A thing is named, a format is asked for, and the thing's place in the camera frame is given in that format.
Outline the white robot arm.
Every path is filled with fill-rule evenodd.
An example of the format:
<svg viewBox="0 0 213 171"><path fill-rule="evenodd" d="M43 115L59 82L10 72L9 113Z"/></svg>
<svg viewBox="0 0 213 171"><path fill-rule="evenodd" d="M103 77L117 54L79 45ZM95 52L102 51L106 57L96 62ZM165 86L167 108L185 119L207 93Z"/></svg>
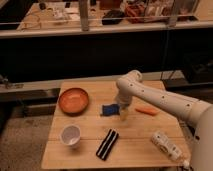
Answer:
<svg viewBox="0 0 213 171"><path fill-rule="evenodd" d="M116 102L127 108L132 97L142 99L185 121L195 129L190 169L213 171L213 104L185 95L168 92L142 83L142 74L132 70L116 81Z"/></svg>

